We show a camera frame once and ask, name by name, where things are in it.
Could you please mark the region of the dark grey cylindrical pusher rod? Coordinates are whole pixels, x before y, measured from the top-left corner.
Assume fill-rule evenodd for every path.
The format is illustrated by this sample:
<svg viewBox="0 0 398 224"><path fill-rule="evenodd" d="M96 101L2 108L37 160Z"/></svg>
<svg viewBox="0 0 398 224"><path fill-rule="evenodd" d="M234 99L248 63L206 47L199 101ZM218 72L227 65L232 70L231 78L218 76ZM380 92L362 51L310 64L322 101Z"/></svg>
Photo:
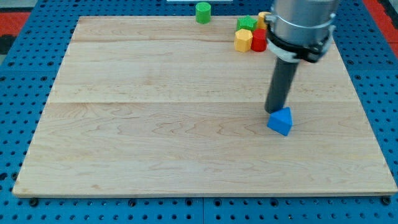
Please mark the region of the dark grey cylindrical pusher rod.
<svg viewBox="0 0 398 224"><path fill-rule="evenodd" d="M291 63L277 59L264 104L264 109L269 114L284 107L298 65L298 62Z"/></svg>

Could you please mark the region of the yellow block behind arm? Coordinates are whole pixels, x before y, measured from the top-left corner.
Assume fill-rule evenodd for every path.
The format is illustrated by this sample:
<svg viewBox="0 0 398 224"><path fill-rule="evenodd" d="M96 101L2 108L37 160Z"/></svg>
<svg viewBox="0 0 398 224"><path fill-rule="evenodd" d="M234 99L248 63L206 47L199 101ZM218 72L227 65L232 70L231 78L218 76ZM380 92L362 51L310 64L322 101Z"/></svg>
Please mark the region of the yellow block behind arm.
<svg viewBox="0 0 398 224"><path fill-rule="evenodd" d="M257 16L257 28L258 29L267 29L267 22L266 22L266 16L270 15L270 12L267 11L262 11L258 13Z"/></svg>

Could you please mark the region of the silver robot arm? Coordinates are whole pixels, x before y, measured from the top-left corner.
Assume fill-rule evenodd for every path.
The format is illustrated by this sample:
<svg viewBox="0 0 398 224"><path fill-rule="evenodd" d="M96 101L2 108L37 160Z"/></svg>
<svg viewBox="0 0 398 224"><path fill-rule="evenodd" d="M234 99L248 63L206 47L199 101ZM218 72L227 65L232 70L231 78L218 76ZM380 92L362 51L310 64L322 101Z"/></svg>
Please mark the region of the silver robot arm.
<svg viewBox="0 0 398 224"><path fill-rule="evenodd" d="M277 56L264 109L281 110L299 63L318 62L333 40L338 0L275 0L267 23L267 46Z"/></svg>

